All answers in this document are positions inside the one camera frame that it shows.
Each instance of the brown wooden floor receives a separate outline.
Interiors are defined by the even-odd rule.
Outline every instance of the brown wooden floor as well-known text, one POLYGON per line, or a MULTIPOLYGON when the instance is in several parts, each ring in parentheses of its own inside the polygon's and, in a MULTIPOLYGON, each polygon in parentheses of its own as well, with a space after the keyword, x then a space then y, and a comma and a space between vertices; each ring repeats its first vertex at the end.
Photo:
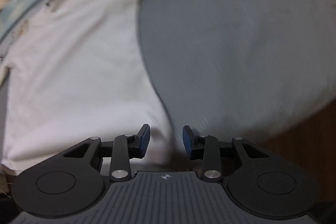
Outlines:
POLYGON ((336 100, 262 146, 314 174, 320 200, 336 199, 336 100))

